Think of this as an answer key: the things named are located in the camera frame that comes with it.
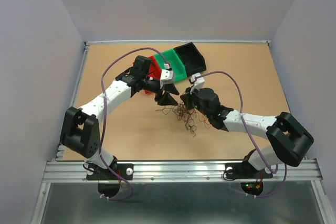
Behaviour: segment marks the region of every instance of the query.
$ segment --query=robotic arm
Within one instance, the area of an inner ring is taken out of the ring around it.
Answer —
[[[174,85],[175,75],[169,65],[161,72],[160,79],[148,78],[152,60],[137,56],[133,67],[119,74],[112,84],[89,103],[76,109],[70,107],[64,117],[60,142],[64,146],[79,153],[95,165],[106,169],[99,156],[99,125],[103,122],[104,96],[107,99],[107,114],[110,114],[120,103],[131,98],[141,90],[154,92],[158,105],[177,105],[170,93],[179,95]],[[102,148],[101,155],[107,164],[115,170],[117,159]]]
[[[218,130],[246,133],[246,127],[239,111],[221,105],[218,95],[210,88],[202,88],[204,78],[199,73],[193,75],[187,88],[181,96],[188,110],[193,108],[205,115],[209,123]],[[298,166],[308,149],[313,144],[313,137],[290,114],[282,112],[279,116],[260,116],[243,113],[244,120],[252,135],[263,137],[270,141],[271,146],[261,150],[269,165],[285,163]],[[230,171],[233,178],[246,178],[265,169],[265,162],[254,149],[238,166]]]

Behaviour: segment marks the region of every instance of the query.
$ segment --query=table surface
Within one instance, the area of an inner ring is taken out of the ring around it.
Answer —
[[[154,47],[159,51],[179,44],[152,45],[92,45],[90,46],[76,100],[76,107],[88,103],[101,93],[100,78],[106,67],[119,56],[140,47]],[[244,100],[244,112],[259,115],[278,115],[288,112],[281,84],[265,44],[196,44],[204,56],[207,71],[221,70],[238,82]],[[132,65],[137,55],[151,56],[144,50],[127,56],[114,65],[105,77],[106,87]],[[182,94],[190,84],[178,82]],[[233,82],[223,74],[205,77],[203,87],[212,88],[222,105],[239,110],[239,96]],[[154,102],[154,94],[141,91],[119,105],[109,116],[103,147],[119,160],[181,160],[243,158],[254,147],[247,134],[207,129],[195,120],[196,135],[186,130],[170,112],[157,111],[162,107]],[[267,140],[255,137],[260,147]],[[66,149],[64,160],[83,160],[79,154]]]

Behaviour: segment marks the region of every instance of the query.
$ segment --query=white wall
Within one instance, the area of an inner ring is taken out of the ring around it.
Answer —
[[[315,138],[325,192],[336,213],[336,0],[295,0],[271,42],[289,107]]]
[[[85,41],[271,39],[293,0],[63,0]]]
[[[30,223],[83,47],[61,0],[0,8],[0,223]]]

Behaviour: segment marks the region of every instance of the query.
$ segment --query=black bin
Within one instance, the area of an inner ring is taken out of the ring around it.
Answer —
[[[174,50],[184,65],[187,77],[206,70],[204,57],[197,50],[194,43],[191,42],[175,47]]]

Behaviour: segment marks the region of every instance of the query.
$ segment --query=tan tabletop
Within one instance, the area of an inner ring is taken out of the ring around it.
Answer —
[[[93,45],[90,46],[83,71],[76,107],[88,103],[101,93],[100,77],[106,67],[119,56],[139,47],[154,47],[159,51],[178,45]],[[244,100],[244,112],[278,115],[288,112],[288,106],[269,49],[265,44],[196,44],[204,56],[207,72],[222,70],[238,82]],[[130,67],[137,55],[151,56],[146,50],[127,56],[106,75],[108,87],[113,79]],[[190,84],[178,82],[180,94]],[[222,105],[239,110],[239,96],[232,81],[223,74],[205,77],[204,87],[212,88]],[[174,113],[156,111],[162,107],[154,102],[154,94],[141,91],[119,105],[107,121],[104,148],[119,160],[177,160],[243,158],[254,147],[247,134],[206,129],[195,120],[196,136],[186,130]],[[267,140],[255,137],[260,147]],[[66,149],[64,160],[84,160]]]

